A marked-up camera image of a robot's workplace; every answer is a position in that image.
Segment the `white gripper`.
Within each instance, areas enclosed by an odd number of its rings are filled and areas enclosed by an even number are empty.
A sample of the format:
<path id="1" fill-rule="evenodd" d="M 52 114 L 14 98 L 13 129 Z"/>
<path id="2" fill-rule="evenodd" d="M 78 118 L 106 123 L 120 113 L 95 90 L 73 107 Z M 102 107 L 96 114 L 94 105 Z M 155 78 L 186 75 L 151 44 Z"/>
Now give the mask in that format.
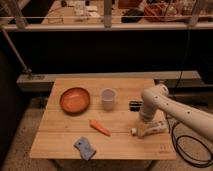
<path id="1" fill-rule="evenodd" d="M 143 121 L 140 121 L 137 125 L 137 129 L 139 131 L 142 131 L 144 132 L 146 129 L 149 129 L 149 128 L 155 128 L 159 125 L 159 122 L 158 121 L 151 121 L 151 122 L 143 122 Z"/>

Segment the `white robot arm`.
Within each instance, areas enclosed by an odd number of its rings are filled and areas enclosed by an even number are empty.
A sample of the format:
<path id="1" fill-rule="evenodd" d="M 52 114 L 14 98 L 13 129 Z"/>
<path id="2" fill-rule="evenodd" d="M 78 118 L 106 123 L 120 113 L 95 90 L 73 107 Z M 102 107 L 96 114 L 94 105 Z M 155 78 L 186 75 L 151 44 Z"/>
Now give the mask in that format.
<path id="1" fill-rule="evenodd" d="M 213 143 L 213 115 L 174 101 L 168 95 L 169 90 L 164 84 L 144 89 L 140 119 L 145 123 L 151 122 L 156 111 L 161 110 Z"/>

